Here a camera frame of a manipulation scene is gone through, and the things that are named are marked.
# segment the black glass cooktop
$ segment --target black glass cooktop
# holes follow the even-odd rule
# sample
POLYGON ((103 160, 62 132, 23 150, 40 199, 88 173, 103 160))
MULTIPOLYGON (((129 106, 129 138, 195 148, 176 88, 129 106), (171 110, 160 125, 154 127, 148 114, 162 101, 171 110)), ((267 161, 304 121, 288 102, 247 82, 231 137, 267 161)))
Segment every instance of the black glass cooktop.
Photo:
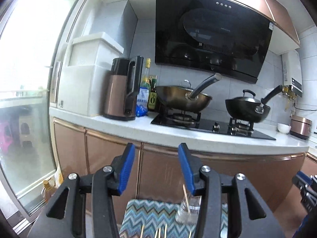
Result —
POLYGON ((230 136, 239 136, 239 137, 246 137, 246 138, 255 138, 255 139, 263 139, 263 140, 276 140, 262 132, 252 130, 249 131, 248 129, 244 129, 239 125, 229 124, 220 121, 214 120, 207 120, 207 119, 200 119, 199 122, 184 122, 182 120, 172 119, 171 117, 165 117, 161 114, 157 115, 151 124, 162 125, 162 126, 169 126, 173 128, 179 129, 187 129, 193 131, 201 131, 201 132, 209 132, 209 133, 217 133, 223 135, 230 135, 230 136))

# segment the door frame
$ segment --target door frame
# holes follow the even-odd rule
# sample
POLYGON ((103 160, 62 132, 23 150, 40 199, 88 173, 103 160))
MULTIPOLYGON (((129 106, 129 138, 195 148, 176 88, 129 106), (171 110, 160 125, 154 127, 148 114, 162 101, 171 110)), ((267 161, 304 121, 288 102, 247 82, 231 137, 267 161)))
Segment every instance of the door frame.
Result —
MULTIPOLYGON (((71 33, 74 29, 76 20, 81 12, 81 9, 83 8, 85 2, 87 0, 77 0, 74 3, 74 6, 71 8, 69 15, 67 16, 67 18, 65 19, 64 25, 61 29, 60 35, 58 37, 58 40, 56 42, 56 46, 55 46, 55 50, 52 56, 52 61, 51 61, 51 65, 49 66, 43 66, 43 67, 48 67, 50 68, 50 72, 49 72, 49 78, 48 78, 48 86, 47 86, 47 122, 48 122, 48 131, 49 131, 49 135, 51 135, 51 131, 50 131, 50 116, 49 116, 49 106, 50 106, 50 98, 51 96, 51 92, 52 92, 52 87, 55 87, 55 83, 58 87, 58 75, 60 74, 60 69, 61 69, 61 61, 59 61, 59 59, 61 58, 61 56, 63 57, 63 49, 65 47, 65 45, 63 46, 63 44, 67 44, 67 42, 70 39, 71 33)), ((10 18, 11 13, 13 12, 13 10, 15 9, 15 6, 17 4, 18 0, 5 0, 3 2, 3 5, 0 7, 0 38, 1 35, 3 33, 3 30, 7 24, 8 19, 10 18)), ((55 89, 53 88, 53 93, 52 95, 55 97, 55 89)), ((58 158, 56 158, 56 155, 53 153, 53 148, 52 148, 52 139, 49 138, 50 141, 50 150, 51 150, 51 154, 52 157, 54 159, 54 162, 56 164, 56 166, 58 165, 58 158)), ((22 195, 18 196, 19 198, 21 198, 23 195, 26 195, 29 191, 31 191, 32 189, 34 189, 35 187, 38 187, 39 184, 41 184, 43 182, 43 180, 48 180, 50 179, 53 175, 54 175, 55 171, 49 172, 47 173, 45 176, 43 176, 42 178, 38 179, 36 182, 34 182, 32 185, 33 187, 30 187, 29 190, 25 191, 22 195)), ((22 204, 19 202, 19 200, 17 199, 17 197, 15 196, 15 193, 13 192, 13 190, 11 189, 9 182, 7 181, 3 169, 0 165, 0 181, 2 183, 2 185, 4 186, 9 198, 12 200, 12 202, 15 204, 15 206, 18 208, 18 210, 21 212, 22 216, 26 219, 26 221, 28 221, 29 223, 33 222, 39 215, 39 213, 42 211, 42 207, 39 208, 38 210, 36 210, 34 213, 32 213, 31 215, 29 215, 27 213, 27 211, 25 210, 25 208, 22 206, 22 204)))

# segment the pink object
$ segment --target pink object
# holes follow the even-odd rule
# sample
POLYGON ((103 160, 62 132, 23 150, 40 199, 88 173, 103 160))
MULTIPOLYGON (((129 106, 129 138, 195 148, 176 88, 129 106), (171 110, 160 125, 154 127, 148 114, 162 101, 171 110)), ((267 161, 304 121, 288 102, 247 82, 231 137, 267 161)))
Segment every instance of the pink object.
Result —
POLYGON ((8 121, 0 122, 0 150, 7 154, 8 147, 13 143, 12 132, 8 121))

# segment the black range hood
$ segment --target black range hood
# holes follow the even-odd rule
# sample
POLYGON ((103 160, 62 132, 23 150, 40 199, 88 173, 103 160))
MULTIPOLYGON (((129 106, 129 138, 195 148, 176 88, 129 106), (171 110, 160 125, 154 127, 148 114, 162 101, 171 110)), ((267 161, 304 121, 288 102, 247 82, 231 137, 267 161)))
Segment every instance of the black range hood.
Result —
POLYGON ((228 0, 156 0, 155 63, 256 83, 273 24, 228 0))

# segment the ceiling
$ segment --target ceiling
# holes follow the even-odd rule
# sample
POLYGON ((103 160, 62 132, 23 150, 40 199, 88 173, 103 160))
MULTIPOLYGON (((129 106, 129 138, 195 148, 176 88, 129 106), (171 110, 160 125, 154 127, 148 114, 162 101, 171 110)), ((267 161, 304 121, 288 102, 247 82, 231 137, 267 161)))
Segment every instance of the ceiling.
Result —
POLYGON ((277 0, 288 11, 298 33, 314 25, 312 17, 300 0, 277 0))

